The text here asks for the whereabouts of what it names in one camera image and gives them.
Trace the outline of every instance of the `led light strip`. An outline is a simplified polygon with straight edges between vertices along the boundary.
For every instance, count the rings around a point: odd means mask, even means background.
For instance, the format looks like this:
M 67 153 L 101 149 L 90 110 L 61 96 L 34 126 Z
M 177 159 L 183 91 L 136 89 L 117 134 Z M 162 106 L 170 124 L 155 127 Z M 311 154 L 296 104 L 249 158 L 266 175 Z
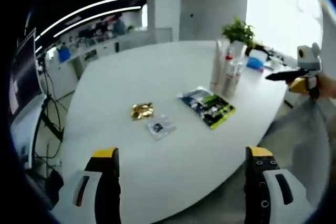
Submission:
M 97 3 L 94 3 L 94 4 L 91 4 L 91 5 L 88 5 L 88 6 L 85 6 L 81 9 L 78 9 L 70 14 L 68 14 L 67 16 L 61 18 L 60 20 L 56 21 L 55 23 L 53 23 L 51 26 L 49 26 L 47 29 L 45 29 L 39 36 L 36 37 L 35 41 L 37 41 L 43 34 L 45 34 L 47 31 L 49 31 L 50 29 L 52 29 L 53 27 L 57 26 L 59 23 L 61 23 L 62 21 L 66 20 L 67 18 L 77 14 L 77 13 L 80 13 L 82 12 L 83 10 L 86 10 L 86 9 L 89 9 L 89 8 L 92 8 L 92 7 L 95 7 L 97 5 L 102 5 L 102 4 L 106 4 L 106 3 L 109 3 L 109 2 L 114 2 L 114 1 L 119 1 L 119 0 L 103 0 L 103 1 L 100 1 L 100 2 L 97 2 Z
M 42 49 L 42 46 L 39 46 L 36 50 L 35 53 L 39 52 Z
M 136 10 L 136 9 L 140 9 L 140 8 L 141 8 L 141 6 L 127 7 L 127 8 L 121 8 L 121 9 L 116 9 L 116 10 L 110 10 L 110 11 L 105 12 L 105 13 L 100 13 L 100 14 L 94 15 L 94 16 L 92 16 L 92 17 L 83 19 L 83 20 L 81 20 L 81 21 L 79 21 L 79 22 L 77 22 L 77 23 L 74 23 L 74 24 L 72 24 L 71 26 L 68 26 L 67 28 L 63 29 L 62 31 L 56 33 L 56 34 L 54 35 L 54 38 L 56 38 L 58 35 L 64 33 L 65 31 L 67 31 L 67 30 L 69 30 L 69 29 L 71 29 L 71 28 L 73 28 L 73 27 L 75 27 L 75 26 L 77 26 L 77 25 L 79 25 L 79 24 L 82 24 L 82 23 L 84 23 L 84 22 L 86 22 L 86 21 L 89 21 L 89 20 L 91 20 L 91 19 L 98 18 L 98 17 L 100 17 L 100 16 L 104 16 L 104 15 L 107 15 L 107 14 L 112 14 L 112 13 L 117 13 L 117 12 L 125 12 L 126 10 Z

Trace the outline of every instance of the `oval table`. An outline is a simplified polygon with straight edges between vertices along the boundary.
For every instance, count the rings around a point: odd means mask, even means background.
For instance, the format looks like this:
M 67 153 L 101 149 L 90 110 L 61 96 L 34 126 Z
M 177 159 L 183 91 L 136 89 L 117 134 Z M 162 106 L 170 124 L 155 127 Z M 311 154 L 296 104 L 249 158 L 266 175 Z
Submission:
M 172 42 L 135 48 L 92 62 L 83 73 L 66 117 L 62 173 L 84 169 L 92 153 L 116 146 L 120 154 L 122 223 L 152 223 L 196 203 L 229 178 L 257 145 L 285 95 L 284 82 L 244 69 L 236 112 L 211 130 L 177 98 L 208 87 L 214 41 Z M 132 121 L 134 104 L 153 102 L 177 130 L 159 141 L 147 120 Z

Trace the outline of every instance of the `gold packet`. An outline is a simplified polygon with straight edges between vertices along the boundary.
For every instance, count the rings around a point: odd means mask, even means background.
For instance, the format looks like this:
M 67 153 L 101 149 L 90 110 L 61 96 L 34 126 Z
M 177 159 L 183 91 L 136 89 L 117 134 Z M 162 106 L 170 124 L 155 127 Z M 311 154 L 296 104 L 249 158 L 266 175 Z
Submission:
M 141 120 L 152 118 L 154 115 L 153 103 L 135 104 L 132 106 L 131 117 L 132 120 Z

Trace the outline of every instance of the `monitor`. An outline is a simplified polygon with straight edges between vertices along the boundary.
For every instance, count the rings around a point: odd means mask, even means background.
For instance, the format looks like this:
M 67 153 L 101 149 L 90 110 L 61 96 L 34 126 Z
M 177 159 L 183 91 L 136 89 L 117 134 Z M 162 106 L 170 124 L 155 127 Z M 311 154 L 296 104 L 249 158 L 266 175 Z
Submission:
M 21 44 L 12 63 L 9 106 L 13 117 L 16 117 L 34 97 L 42 94 L 36 64 L 35 30 L 33 30 Z

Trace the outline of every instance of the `white pillar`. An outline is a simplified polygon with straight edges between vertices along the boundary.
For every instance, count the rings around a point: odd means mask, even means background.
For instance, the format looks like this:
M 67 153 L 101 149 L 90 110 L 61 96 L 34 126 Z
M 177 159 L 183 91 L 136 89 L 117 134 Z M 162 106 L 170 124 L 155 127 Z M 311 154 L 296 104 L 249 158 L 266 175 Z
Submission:
M 171 27 L 173 41 L 179 40 L 181 0 L 147 0 L 148 29 Z

